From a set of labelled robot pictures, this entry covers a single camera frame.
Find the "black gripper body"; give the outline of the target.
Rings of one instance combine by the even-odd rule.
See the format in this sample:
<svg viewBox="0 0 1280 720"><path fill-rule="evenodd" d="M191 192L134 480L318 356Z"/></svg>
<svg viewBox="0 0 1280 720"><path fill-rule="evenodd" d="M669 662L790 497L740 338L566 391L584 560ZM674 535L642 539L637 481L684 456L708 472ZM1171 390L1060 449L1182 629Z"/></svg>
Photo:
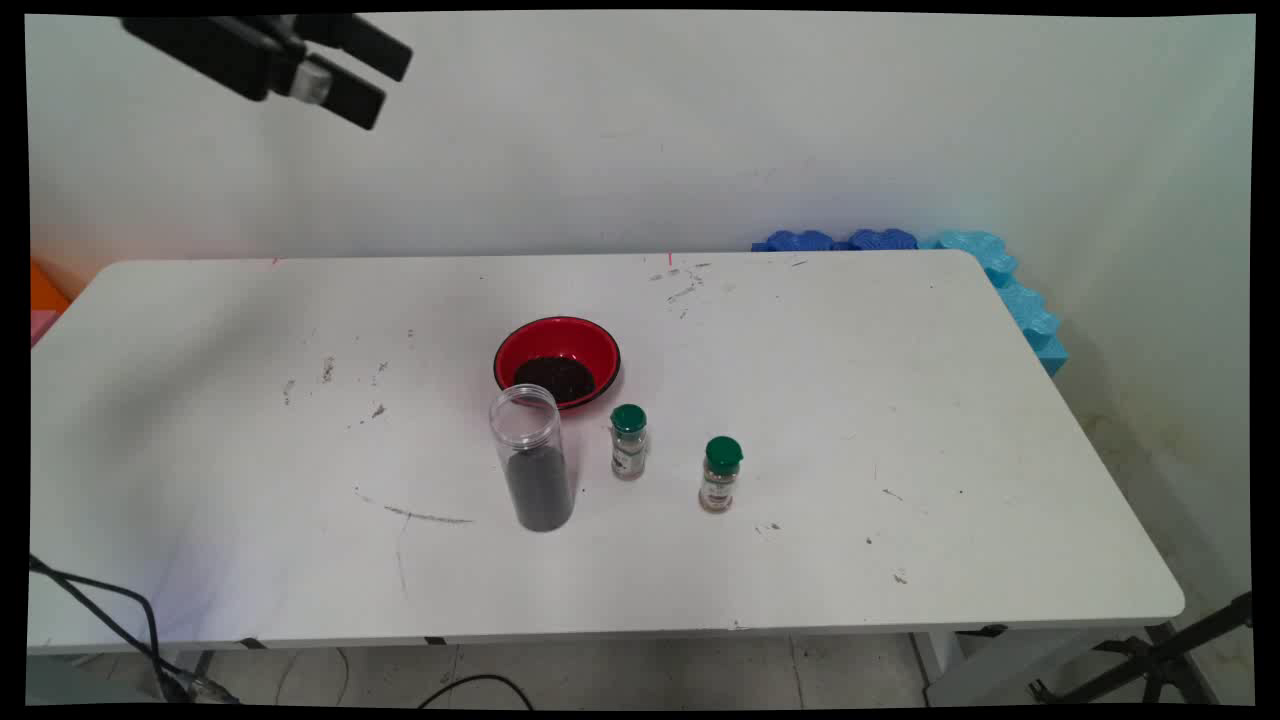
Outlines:
<svg viewBox="0 0 1280 720"><path fill-rule="evenodd" d="M124 15L123 29L250 101L288 94L305 42L282 15Z"/></svg>

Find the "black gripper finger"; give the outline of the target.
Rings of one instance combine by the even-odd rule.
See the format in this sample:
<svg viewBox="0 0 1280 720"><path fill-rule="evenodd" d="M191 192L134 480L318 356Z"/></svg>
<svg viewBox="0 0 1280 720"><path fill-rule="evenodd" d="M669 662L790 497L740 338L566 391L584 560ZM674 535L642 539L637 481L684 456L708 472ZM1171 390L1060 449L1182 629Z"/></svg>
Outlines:
<svg viewBox="0 0 1280 720"><path fill-rule="evenodd" d="M362 129L372 131L385 92L329 60L300 64L300 101L320 106Z"/></svg>
<svg viewBox="0 0 1280 720"><path fill-rule="evenodd" d="M303 40L339 49L384 76L402 81L413 51L361 15L296 15Z"/></svg>

